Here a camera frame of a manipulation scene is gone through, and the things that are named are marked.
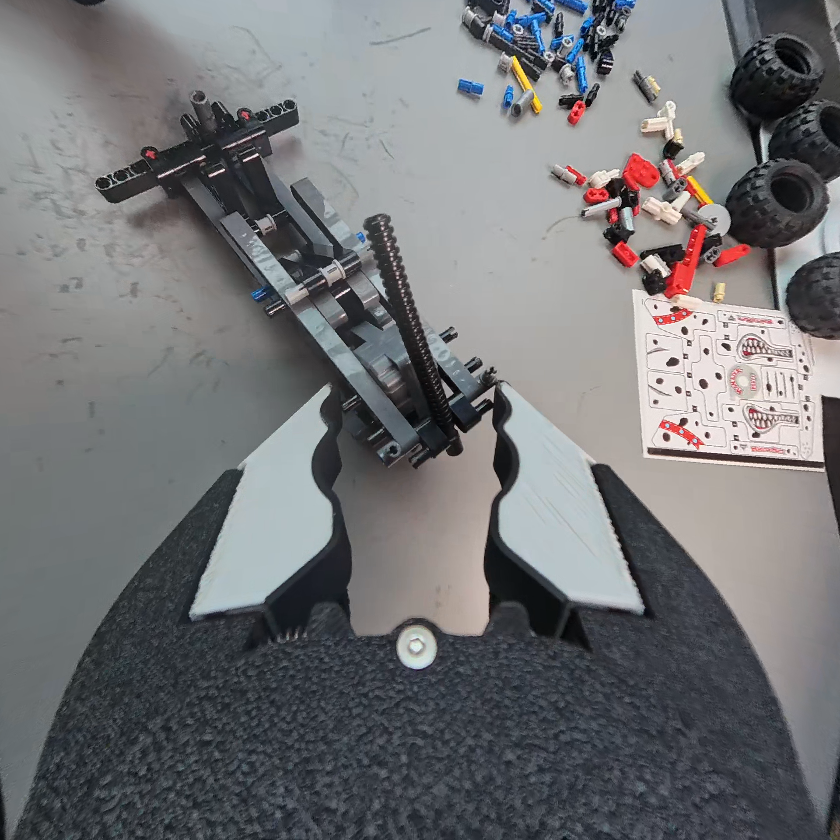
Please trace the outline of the pile of red white pieces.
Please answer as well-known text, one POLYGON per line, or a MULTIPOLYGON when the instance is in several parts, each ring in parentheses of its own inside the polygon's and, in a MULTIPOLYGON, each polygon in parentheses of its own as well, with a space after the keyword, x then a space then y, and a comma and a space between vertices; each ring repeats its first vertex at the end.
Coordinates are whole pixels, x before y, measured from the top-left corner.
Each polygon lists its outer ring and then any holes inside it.
POLYGON ((550 173, 557 182, 582 189, 580 217, 605 221, 602 233, 612 256, 621 266, 640 270, 646 293, 680 306, 694 302, 690 291, 700 266, 729 266, 747 256, 751 247, 725 247, 732 217, 694 175, 705 154, 696 152, 678 160, 685 142, 676 123, 677 110, 675 101, 666 100, 654 116, 640 123, 642 135, 660 135, 664 140, 657 163, 633 152, 622 169, 585 175, 556 164, 550 173), (631 239, 642 215, 670 228, 689 225, 687 241, 635 250, 631 239))

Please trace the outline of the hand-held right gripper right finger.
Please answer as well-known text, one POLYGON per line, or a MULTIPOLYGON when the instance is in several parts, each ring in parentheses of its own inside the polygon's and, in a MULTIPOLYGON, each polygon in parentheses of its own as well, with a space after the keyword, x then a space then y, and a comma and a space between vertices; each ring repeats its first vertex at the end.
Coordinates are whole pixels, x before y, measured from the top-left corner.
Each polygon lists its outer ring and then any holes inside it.
POLYGON ((492 425, 489 615, 516 605, 528 633, 549 638, 583 638, 582 610, 643 616, 594 460, 508 382, 496 385, 492 425))

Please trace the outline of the grey black toy chassis model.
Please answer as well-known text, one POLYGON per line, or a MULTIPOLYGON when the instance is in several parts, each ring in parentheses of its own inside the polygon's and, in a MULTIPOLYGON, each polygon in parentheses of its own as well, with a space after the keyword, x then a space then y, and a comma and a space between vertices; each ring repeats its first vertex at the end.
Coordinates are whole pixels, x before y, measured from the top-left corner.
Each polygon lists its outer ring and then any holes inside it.
POLYGON ((294 100, 231 112, 208 99, 215 133, 192 106, 183 142, 144 146, 96 179, 98 193, 111 204, 156 187, 188 198, 253 277, 266 315, 288 312, 331 364, 353 436, 385 466, 461 454, 463 434, 492 409, 496 373, 463 362, 449 348, 457 332, 421 316, 391 218, 355 233, 308 178, 287 185, 267 164, 273 138, 299 123, 294 100))

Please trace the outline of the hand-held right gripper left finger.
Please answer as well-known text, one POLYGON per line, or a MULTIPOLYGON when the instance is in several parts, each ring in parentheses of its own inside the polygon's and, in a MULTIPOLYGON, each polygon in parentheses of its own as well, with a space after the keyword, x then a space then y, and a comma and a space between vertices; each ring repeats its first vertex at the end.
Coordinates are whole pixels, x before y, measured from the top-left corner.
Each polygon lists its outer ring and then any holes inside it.
POLYGON ((340 394, 322 387, 238 466, 191 622, 260 616, 272 637, 307 629, 319 604, 350 620, 352 549, 334 484, 340 394))

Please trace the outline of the white sticker sheet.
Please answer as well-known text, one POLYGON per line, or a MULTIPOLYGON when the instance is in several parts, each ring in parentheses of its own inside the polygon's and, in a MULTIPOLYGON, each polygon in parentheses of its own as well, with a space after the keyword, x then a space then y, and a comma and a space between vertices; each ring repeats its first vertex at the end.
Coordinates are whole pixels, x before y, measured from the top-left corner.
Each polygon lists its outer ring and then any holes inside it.
POLYGON ((811 338, 775 309, 633 291, 644 455, 822 472, 811 338))

